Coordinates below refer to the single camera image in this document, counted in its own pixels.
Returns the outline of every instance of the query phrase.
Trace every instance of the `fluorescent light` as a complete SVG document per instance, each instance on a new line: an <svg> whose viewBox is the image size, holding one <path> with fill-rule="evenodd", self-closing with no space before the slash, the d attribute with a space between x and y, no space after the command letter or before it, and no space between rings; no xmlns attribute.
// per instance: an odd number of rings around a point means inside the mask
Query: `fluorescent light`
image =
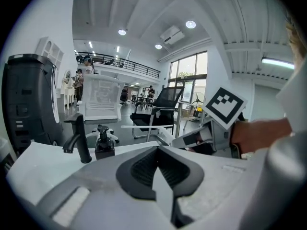
<svg viewBox="0 0 307 230"><path fill-rule="evenodd" d="M294 69L294 64L291 64L285 61L281 61L281 60L277 60L277 59L262 58L262 63Z"/></svg>
<svg viewBox="0 0 307 230"><path fill-rule="evenodd" d="M119 30L118 33L119 33L120 35L122 35L122 36L126 35L126 31L125 31L125 30L122 30L122 29Z"/></svg>
<svg viewBox="0 0 307 230"><path fill-rule="evenodd" d="M190 29L193 29L193 28L196 27L196 23L194 21L187 21L186 27L190 28Z"/></svg>

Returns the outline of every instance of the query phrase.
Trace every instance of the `human hand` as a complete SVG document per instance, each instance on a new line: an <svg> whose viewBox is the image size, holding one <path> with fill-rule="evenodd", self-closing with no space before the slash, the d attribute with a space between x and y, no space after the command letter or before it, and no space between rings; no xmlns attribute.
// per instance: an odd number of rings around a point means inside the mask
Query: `human hand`
<svg viewBox="0 0 307 230"><path fill-rule="evenodd" d="M231 143L237 144L241 153L255 152L269 148L277 139L292 132L287 118L278 120L257 120L235 123Z"/></svg>

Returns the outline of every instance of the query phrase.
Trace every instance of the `ceiling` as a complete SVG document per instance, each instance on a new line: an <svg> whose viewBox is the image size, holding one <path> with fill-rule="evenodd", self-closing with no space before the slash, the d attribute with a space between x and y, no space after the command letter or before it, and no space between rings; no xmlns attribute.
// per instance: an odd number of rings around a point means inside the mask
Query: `ceiling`
<svg viewBox="0 0 307 230"><path fill-rule="evenodd" d="M284 81L292 70L261 63L262 57L293 61L284 14L278 0L74 0L72 23L74 39L112 41L156 59L210 38L229 77ZM188 29L188 20L196 28ZM156 50L155 44L163 45L160 35L172 25L185 37ZM127 31L124 38L119 29Z"/></svg>
<svg viewBox="0 0 307 230"><path fill-rule="evenodd" d="M116 73L113 73L113 72L108 72L108 71L101 71L100 74L104 75L104 76L109 76L109 77L112 77L112 78L117 78L119 80L122 80L123 82L125 82L125 85L133 85L135 83L139 83L138 86L143 86L143 85L154 85L154 83L150 82L150 81L145 81L143 79L138 79L138 78L134 78L134 77L130 77L130 76L127 76L127 75L124 75L124 74L116 74Z"/></svg>
<svg viewBox="0 0 307 230"><path fill-rule="evenodd" d="M117 45L107 44L103 42L91 41L93 48L90 47L89 42L85 40L74 40L73 45L77 52L92 52L97 54L104 54L109 56L118 55L119 58L126 59L130 51L129 48L119 47L119 52L117 52Z"/></svg>

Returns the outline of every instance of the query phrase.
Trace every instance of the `desk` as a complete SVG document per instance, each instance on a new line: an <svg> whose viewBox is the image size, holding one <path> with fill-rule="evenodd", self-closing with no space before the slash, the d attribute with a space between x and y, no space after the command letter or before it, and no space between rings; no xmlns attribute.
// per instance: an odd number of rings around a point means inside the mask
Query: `desk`
<svg viewBox="0 0 307 230"><path fill-rule="evenodd" d="M152 99L152 98L148 98L148 97L140 97L140 96L138 96L137 102L139 102L139 101L140 101L140 99L143 99L143 101L142 101L142 102L153 103L153 99Z"/></svg>
<svg viewBox="0 0 307 230"><path fill-rule="evenodd" d="M119 146L115 147L115 155L158 145L156 141L150 141ZM95 161L95 149L89 150L92 161ZM6 179L18 196L36 205L53 187L85 165L80 162L76 148L72 154L67 154L63 153L62 147L32 142L9 170Z"/></svg>

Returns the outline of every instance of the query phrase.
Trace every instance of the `air conditioner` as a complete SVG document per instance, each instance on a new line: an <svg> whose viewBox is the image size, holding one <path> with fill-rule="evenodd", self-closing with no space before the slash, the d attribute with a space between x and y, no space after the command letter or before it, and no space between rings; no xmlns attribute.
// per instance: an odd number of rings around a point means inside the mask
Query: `air conditioner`
<svg viewBox="0 0 307 230"><path fill-rule="evenodd" d="M179 28L174 25L160 36L164 43L171 45L184 37L185 36L182 31L180 31Z"/></svg>

